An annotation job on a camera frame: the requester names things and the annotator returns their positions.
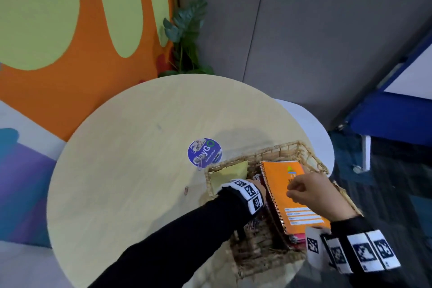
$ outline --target hand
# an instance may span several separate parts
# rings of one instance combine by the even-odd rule
[[[295,203],[306,205],[330,222],[347,220],[358,214],[323,174],[296,176],[288,185],[286,195]]]
[[[257,188],[260,190],[261,194],[263,195],[263,199],[265,199],[265,198],[266,198],[267,190],[266,190],[266,188],[261,184],[261,182],[259,182],[259,180],[251,180],[251,179],[248,179],[248,181],[249,181],[249,182],[252,182],[252,183],[255,185],[255,187],[257,187]]]

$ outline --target orange wall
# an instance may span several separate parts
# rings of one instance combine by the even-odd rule
[[[73,39],[57,61],[34,71],[2,64],[0,71],[0,100],[65,141],[105,101],[169,69],[171,44],[159,44],[151,0],[141,0],[141,41],[128,58],[114,49],[102,0],[79,2]],[[169,6],[172,13],[173,0]]]

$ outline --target wicker basket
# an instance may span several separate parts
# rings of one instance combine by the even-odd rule
[[[280,144],[262,149],[254,154],[239,156],[221,163],[209,165],[205,169],[207,191],[211,198],[215,193],[210,181],[210,174],[225,167],[247,161],[247,179],[252,179],[257,173],[261,174],[260,161],[297,160],[307,170],[329,174],[327,167],[301,141]],[[353,209],[361,214],[359,209],[348,197],[346,191],[333,183],[339,192],[348,200]],[[271,208],[267,205],[260,215],[245,226],[246,239],[239,240],[235,233],[230,238],[231,253],[234,257],[233,271],[237,278],[242,279],[250,275],[267,271],[278,266],[294,263],[305,259],[304,245],[287,244],[287,236],[278,229]]]

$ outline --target purple circular sticker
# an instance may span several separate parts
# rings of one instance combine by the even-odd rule
[[[202,138],[191,143],[187,150],[187,156],[193,165],[204,168],[220,161],[222,148],[213,139]]]

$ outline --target round wooden table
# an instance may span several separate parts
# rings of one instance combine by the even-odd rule
[[[204,171],[187,154],[200,138],[218,142],[222,160],[295,140],[311,147],[278,102],[228,78],[175,75],[118,94],[73,134],[51,179],[50,240],[74,287],[87,287],[127,247],[207,201]],[[236,287],[226,248],[185,287]],[[256,282],[286,283],[300,265]]]

